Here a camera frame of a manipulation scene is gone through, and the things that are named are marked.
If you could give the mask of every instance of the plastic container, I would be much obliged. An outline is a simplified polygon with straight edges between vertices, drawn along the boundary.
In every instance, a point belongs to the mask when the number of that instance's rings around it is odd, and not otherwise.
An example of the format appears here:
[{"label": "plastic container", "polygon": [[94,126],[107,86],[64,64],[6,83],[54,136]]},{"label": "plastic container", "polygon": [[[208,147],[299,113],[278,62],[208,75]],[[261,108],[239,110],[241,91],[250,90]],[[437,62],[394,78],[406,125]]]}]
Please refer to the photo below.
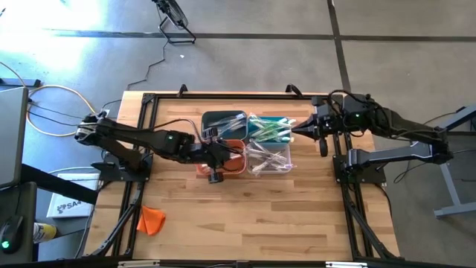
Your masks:
[{"label": "plastic container", "polygon": [[[237,171],[226,171],[222,168],[217,169],[217,172],[222,172],[224,175],[226,174],[241,174],[246,169],[246,153],[245,153],[245,143],[240,140],[227,140],[226,141],[229,147],[236,147],[243,151],[242,157],[229,160],[225,162],[225,168],[228,170],[237,170]],[[203,165],[195,165],[196,172],[200,175],[210,175],[210,168],[203,164]]]},{"label": "plastic container", "polygon": [[[287,161],[286,161],[286,164],[287,165],[291,165],[291,149],[289,147],[289,144],[287,143],[283,143],[283,142],[266,142],[266,143],[260,143],[261,146],[263,146],[265,149],[267,149],[270,153],[279,153],[281,151],[283,151],[281,153],[281,156],[284,156],[286,157]],[[260,160],[260,159],[256,159],[254,157],[248,157],[247,158],[247,165],[246,165],[246,170],[254,176],[254,173],[251,172],[251,170],[253,169],[253,166],[255,165],[260,165],[263,163],[263,160]],[[288,173],[289,171],[291,171],[291,168],[288,169],[288,170],[275,170],[273,169],[272,167],[265,167],[263,168],[259,175],[266,175],[266,174],[274,174],[274,175],[277,175],[277,174],[286,174]]]},{"label": "plastic container", "polygon": [[[261,119],[263,119],[263,120],[270,120],[270,121],[279,121],[279,120],[281,120],[281,119],[283,119],[283,118],[288,119],[287,117],[284,117],[284,116],[259,116],[259,117],[260,117]],[[253,123],[250,122],[250,118],[249,118],[249,117],[248,117],[248,123],[247,123],[247,125],[248,125],[248,139],[250,139],[250,138],[252,138],[252,137],[251,137],[251,134],[252,134],[254,131],[258,130],[258,127],[257,127],[255,124],[253,124]],[[291,133],[288,133],[288,134],[286,134],[286,135],[283,135],[283,137],[291,138]],[[289,141],[268,140],[268,141],[263,141],[263,142],[260,142],[260,143],[261,143],[261,144],[265,144],[265,143],[285,143],[285,144],[288,144]]]},{"label": "plastic container", "polygon": [[33,242],[41,243],[50,241],[57,235],[55,226],[45,223],[34,223],[33,225]]},{"label": "plastic container", "polygon": [[[245,114],[245,117],[244,117],[243,120],[244,120],[244,122],[246,122],[246,113],[243,112],[243,111],[208,111],[208,112],[205,112],[202,115],[202,131],[209,128],[210,124],[212,124],[213,122],[217,122],[218,120],[221,120],[223,118],[227,118],[227,117],[230,117],[230,116],[235,116],[235,115],[238,115],[238,114],[241,114],[241,113]],[[247,135],[248,135],[248,124],[245,124],[244,127],[239,128],[238,130],[234,130],[234,131],[228,130],[228,131],[224,132],[223,135],[221,135],[221,138],[227,139],[227,140],[234,140],[234,139],[244,140]]]}]

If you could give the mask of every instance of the wooden table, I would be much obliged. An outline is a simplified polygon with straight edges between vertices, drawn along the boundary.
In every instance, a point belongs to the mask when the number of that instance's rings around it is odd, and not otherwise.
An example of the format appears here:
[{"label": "wooden table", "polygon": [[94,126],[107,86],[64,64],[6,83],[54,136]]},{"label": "wooden table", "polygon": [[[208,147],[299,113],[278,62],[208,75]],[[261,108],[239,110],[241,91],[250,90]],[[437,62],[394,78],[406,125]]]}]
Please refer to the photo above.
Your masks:
[{"label": "wooden table", "polygon": [[[124,92],[119,122],[137,126],[143,93]],[[310,102],[296,100],[161,100],[155,124],[189,118],[200,126],[204,112],[230,109],[297,122],[312,112]],[[193,133],[187,122],[167,127]],[[243,173],[210,185],[196,175],[194,165],[155,156],[142,203],[162,210],[167,219],[156,236],[138,233],[134,259],[350,260],[344,204],[332,169],[332,142],[329,156],[322,158],[312,140],[294,137],[291,157],[296,167],[283,176]],[[353,145],[373,150],[372,135],[353,138]],[[96,249],[116,224],[123,188],[124,183],[113,182],[100,192],[85,253]],[[384,194],[375,185],[362,185],[362,194],[369,225],[398,255]],[[123,241],[129,227],[125,230]],[[363,252],[361,232],[357,235]]]}]

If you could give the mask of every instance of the black stand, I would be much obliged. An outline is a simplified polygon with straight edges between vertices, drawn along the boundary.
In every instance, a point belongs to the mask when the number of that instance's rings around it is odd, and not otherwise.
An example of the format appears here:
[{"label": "black stand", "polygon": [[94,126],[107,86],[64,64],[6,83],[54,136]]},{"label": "black stand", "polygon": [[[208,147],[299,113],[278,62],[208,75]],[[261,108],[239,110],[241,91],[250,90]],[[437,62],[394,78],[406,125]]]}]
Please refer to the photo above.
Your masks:
[{"label": "black stand", "polygon": [[196,36],[195,34],[193,34],[190,30],[188,30],[187,26],[184,25],[184,23],[182,21],[178,22],[178,26],[184,28],[184,30],[186,30],[192,37],[193,39],[192,40],[182,40],[182,41],[173,41],[171,40],[170,36],[168,36],[164,29],[162,29],[162,26],[164,25],[164,23],[168,20],[168,18],[164,18],[161,22],[161,24],[158,26],[158,29],[160,30],[160,32],[165,36],[165,38],[167,38],[167,40],[169,41],[170,44],[195,44],[195,40],[196,40]]},{"label": "black stand", "polygon": [[96,204],[97,192],[89,188],[77,185],[64,179],[43,172],[29,165],[22,164],[21,183],[35,182],[39,188],[65,197]]}]

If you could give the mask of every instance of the yellow object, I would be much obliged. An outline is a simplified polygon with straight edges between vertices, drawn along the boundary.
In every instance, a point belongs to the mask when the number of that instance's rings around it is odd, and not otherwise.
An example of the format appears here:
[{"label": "yellow object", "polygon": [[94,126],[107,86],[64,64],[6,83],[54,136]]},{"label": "yellow object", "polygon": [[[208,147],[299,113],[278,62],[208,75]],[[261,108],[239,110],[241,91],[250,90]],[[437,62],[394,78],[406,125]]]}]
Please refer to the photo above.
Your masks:
[{"label": "yellow object", "polygon": [[33,242],[41,243],[50,241],[57,235],[57,228],[49,224],[35,223],[33,226]]},{"label": "yellow object", "polygon": [[[91,104],[89,104],[89,102],[79,93],[77,92],[76,90],[74,89],[70,89],[66,86],[58,86],[58,85],[46,85],[46,86],[40,86],[38,89],[31,89],[30,90],[30,97],[33,96],[35,93],[37,93],[38,91],[42,90],[42,89],[47,89],[47,88],[57,88],[57,89],[64,89],[64,90],[68,90],[69,92],[73,92],[74,94],[78,95],[78,97],[81,98],[81,100],[83,100],[86,105],[88,106],[88,108],[91,110],[91,112],[95,113],[94,109],[92,108]],[[39,129],[37,126],[35,126],[31,120],[30,120],[30,113],[27,112],[27,122],[31,125],[31,127],[33,127],[36,131],[40,132],[40,133],[43,133],[45,135],[51,135],[53,137],[67,137],[67,136],[70,136],[70,135],[74,135],[75,133],[66,133],[66,134],[55,134],[55,133],[48,133],[46,131],[43,131],[41,129]]]}]

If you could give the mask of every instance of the black metal frame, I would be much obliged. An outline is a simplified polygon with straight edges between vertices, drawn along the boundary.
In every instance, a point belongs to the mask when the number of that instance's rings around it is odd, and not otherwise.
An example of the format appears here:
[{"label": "black metal frame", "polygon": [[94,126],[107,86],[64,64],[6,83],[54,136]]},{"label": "black metal frame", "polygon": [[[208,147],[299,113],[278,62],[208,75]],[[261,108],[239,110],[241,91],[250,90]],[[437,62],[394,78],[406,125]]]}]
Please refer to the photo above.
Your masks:
[{"label": "black metal frame", "polygon": [[[151,116],[151,121],[149,126],[151,127],[153,125],[153,122],[155,122],[156,116],[157,116],[157,111],[158,111],[158,103],[160,100],[167,100],[167,99],[185,99],[185,100],[200,100],[200,99],[225,99],[225,100],[299,100],[299,101],[310,101],[312,97],[317,96],[318,98],[321,98],[319,101],[324,101],[324,99],[327,97],[327,94],[302,94],[297,87],[294,85],[290,84],[286,87],[285,92],[286,93],[291,93],[291,94],[228,94],[228,93],[184,93],[187,92],[186,86],[182,85],[181,90],[179,93],[144,93],[144,96],[142,98],[142,105],[144,106],[147,105],[148,103],[151,103],[153,105],[152,108],[152,116]],[[345,144],[347,150],[352,149],[352,140],[350,138],[349,133],[343,133],[343,137],[345,138]],[[339,141],[339,135],[334,135],[333,136],[333,141],[334,141],[334,147],[335,147],[335,154],[337,156],[342,156],[342,151],[341,151],[341,144]],[[353,184],[354,189],[353,193],[355,194],[356,201],[355,203],[352,201],[350,198],[350,192],[349,192],[349,185]],[[342,197],[343,197],[343,202],[344,202],[344,213],[346,215],[346,221],[347,221],[347,231],[349,234],[349,243],[350,243],[350,249],[351,249],[351,254],[353,258],[353,262],[370,262],[370,263],[375,263],[377,267],[437,267],[438,264],[427,264],[427,263],[420,263],[420,262],[410,262],[410,261],[405,261],[403,258],[398,258],[395,255],[393,255],[391,252],[389,252],[386,248],[385,245],[380,242],[380,240],[377,238],[375,233],[372,231],[372,229],[369,227],[367,224],[367,219],[365,216],[365,210],[364,210],[364,202],[362,198],[362,193],[361,193],[361,188],[360,188],[360,181],[354,181],[354,182],[341,182],[341,191],[342,191]],[[359,251],[358,244],[357,244],[357,237],[356,237],[356,227],[354,226],[354,220],[358,223],[359,227],[361,228],[364,236],[364,255],[362,255]],[[135,239],[135,234],[133,234],[132,237],[129,236],[129,242],[131,239]],[[373,257],[373,249],[375,249],[375,252],[379,255],[380,258],[374,258]],[[160,261],[160,265],[173,265],[173,264],[181,264],[185,266],[190,266],[190,265],[205,265],[209,266],[211,264],[223,264],[227,263],[227,261],[187,261],[187,260],[180,260],[180,261],[172,261],[172,260],[165,260],[165,261]],[[292,265],[293,267],[308,267],[308,266],[314,266],[314,267],[319,267],[323,265],[323,261],[310,261],[310,262],[299,262],[299,261],[291,261],[291,262],[280,262],[280,261],[264,261],[264,262],[248,262],[247,267],[252,267],[253,264],[262,266],[264,264],[269,264],[275,267],[279,266],[286,266],[286,265]]]},{"label": "black metal frame", "polygon": [[[296,100],[296,101],[310,101],[312,97],[318,97],[319,101],[324,101],[327,94],[302,94],[298,88],[293,85],[286,87],[288,94],[227,94],[227,93],[185,93],[187,87],[182,85],[181,90],[178,93],[144,93],[142,97],[141,111],[139,114],[138,128],[144,127],[146,111],[151,106],[152,112],[149,121],[149,127],[153,127],[158,114],[158,105],[160,100],[167,99],[185,99],[185,100],[204,100],[204,99],[240,99],[240,100]],[[352,148],[352,140],[349,133],[343,133],[345,138],[345,144],[347,150]],[[341,143],[339,135],[332,137],[336,156],[342,156]],[[142,203],[142,196],[144,194],[145,182],[136,182],[137,191],[131,203],[129,204],[130,194],[134,182],[126,182],[124,188],[123,199],[120,207],[120,217],[118,224],[113,229],[109,237],[104,241],[101,247],[96,250],[92,255],[85,256],[74,260],[59,260],[35,263],[35,267],[116,267],[121,261],[131,261],[132,254],[134,252],[135,239],[136,239],[136,226],[138,224],[140,216],[140,207]],[[353,193],[355,194],[355,203],[350,197],[350,185],[353,185]],[[413,261],[405,261],[403,258],[395,257],[391,254],[379,241],[375,233],[368,226],[364,211],[364,202],[362,199],[362,193],[360,189],[360,182],[358,180],[354,182],[340,182],[344,213],[347,221],[347,231],[349,234],[350,251],[352,255],[352,262],[347,261],[348,264],[355,262],[366,263],[368,267],[443,267],[439,264],[427,264]],[[121,255],[120,242],[122,241],[123,227],[126,222],[132,218],[129,237],[124,253]],[[364,234],[364,255],[360,253],[357,244],[356,227],[354,226],[354,220],[358,223]],[[112,254],[106,256],[106,253],[112,247]],[[379,255],[380,258],[373,257],[373,249]],[[160,260],[151,261],[153,265],[161,266],[180,266],[180,267],[197,267],[203,266],[204,268],[214,264],[230,264],[236,268],[251,268],[253,266],[259,267],[329,267],[332,264],[326,261],[219,261],[219,260]],[[17,267],[31,267],[31,264],[19,264]]]},{"label": "black metal frame", "polygon": [[191,35],[193,37],[193,39],[192,40],[181,40],[181,41],[171,40],[171,36],[169,34],[165,33],[164,29],[162,29],[162,26],[164,26],[165,22],[167,22],[168,19],[169,19],[168,17],[162,19],[162,22],[158,26],[158,29],[165,36],[165,38],[167,38],[167,40],[169,41],[170,44],[195,44],[195,41],[196,41],[195,34],[193,34],[190,30],[188,30],[187,26],[185,26],[183,23],[180,24],[180,27],[184,28],[184,30],[186,30],[189,33],[189,35]]}]

